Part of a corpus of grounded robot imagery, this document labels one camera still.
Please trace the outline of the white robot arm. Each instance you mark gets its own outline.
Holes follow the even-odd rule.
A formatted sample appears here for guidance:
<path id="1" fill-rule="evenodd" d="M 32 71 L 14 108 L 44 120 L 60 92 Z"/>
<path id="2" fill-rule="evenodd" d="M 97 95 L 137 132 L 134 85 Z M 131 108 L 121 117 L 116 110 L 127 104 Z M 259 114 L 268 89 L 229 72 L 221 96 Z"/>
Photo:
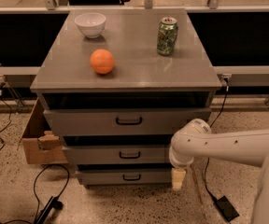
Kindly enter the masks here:
<path id="1" fill-rule="evenodd" d="M 196 157 L 260 167 L 251 224 L 269 224 L 269 129 L 212 133 L 205 121 L 190 121 L 173 135 L 169 147 L 174 190 L 181 189 L 186 172 Z"/>

